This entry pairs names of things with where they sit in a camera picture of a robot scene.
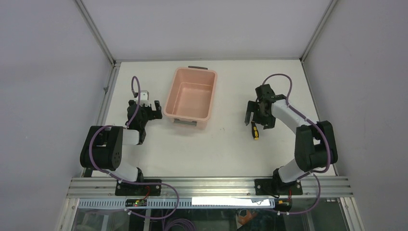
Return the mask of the yellow black screwdriver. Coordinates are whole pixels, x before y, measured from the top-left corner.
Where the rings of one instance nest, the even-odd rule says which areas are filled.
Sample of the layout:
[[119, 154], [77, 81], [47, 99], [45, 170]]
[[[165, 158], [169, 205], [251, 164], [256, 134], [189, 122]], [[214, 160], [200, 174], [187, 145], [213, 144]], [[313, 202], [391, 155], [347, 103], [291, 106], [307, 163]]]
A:
[[252, 136], [254, 140], [258, 140], [259, 139], [259, 133], [258, 133], [258, 129], [256, 126], [256, 123], [254, 121], [251, 122], [251, 127], [252, 127]]

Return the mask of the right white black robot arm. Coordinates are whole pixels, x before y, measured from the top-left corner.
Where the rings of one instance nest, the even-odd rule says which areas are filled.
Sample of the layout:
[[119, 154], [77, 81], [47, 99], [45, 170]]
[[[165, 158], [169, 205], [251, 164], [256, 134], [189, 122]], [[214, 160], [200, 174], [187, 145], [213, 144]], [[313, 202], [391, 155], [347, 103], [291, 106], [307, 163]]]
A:
[[288, 97], [276, 94], [269, 84], [255, 89], [256, 100], [248, 101], [245, 125], [251, 125], [253, 139], [259, 138], [257, 125], [264, 129], [283, 122], [294, 134], [294, 158], [273, 171], [272, 177], [256, 180], [258, 195], [288, 195], [296, 182], [318, 168], [327, 170], [338, 160], [333, 126], [329, 121], [312, 121], [290, 105]]

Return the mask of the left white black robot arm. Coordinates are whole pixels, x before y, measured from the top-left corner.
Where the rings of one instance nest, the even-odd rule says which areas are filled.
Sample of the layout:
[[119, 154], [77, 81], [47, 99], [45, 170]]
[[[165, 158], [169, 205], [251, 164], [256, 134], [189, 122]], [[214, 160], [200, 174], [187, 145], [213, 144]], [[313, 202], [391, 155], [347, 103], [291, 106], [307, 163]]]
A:
[[132, 195], [140, 195], [145, 189], [142, 170], [122, 160], [123, 146], [142, 145], [146, 138], [146, 125], [151, 120], [162, 119], [162, 107], [154, 101], [154, 110], [149, 101], [137, 104], [135, 100], [128, 102], [127, 117], [130, 125], [123, 126], [91, 126], [80, 153], [82, 167], [99, 170], [126, 182], [126, 189]]

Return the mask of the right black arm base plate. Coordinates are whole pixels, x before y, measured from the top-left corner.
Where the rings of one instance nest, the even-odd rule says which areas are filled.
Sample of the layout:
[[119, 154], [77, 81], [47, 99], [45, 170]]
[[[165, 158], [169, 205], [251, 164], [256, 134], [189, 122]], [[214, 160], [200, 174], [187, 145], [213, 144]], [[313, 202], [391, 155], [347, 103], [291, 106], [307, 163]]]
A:
[[303, 189], [299, 182], [279, 183], [276, 179], [255, 179], [255, 194], [256, 195], [269, 195], [273, 197], [289, 196], [289, 195], [302, 195]]

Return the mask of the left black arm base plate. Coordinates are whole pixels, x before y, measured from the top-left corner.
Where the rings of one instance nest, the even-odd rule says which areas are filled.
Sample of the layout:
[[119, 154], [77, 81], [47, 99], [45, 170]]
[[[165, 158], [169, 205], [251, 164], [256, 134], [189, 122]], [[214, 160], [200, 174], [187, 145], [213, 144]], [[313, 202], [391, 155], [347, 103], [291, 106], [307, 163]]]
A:
[[161, 195], [161, 183], [160, 179], [147, 179], [144, 183], [147, 185], [135, 185], [129, 183], [116, 184], [115, 196], [160, 196]]

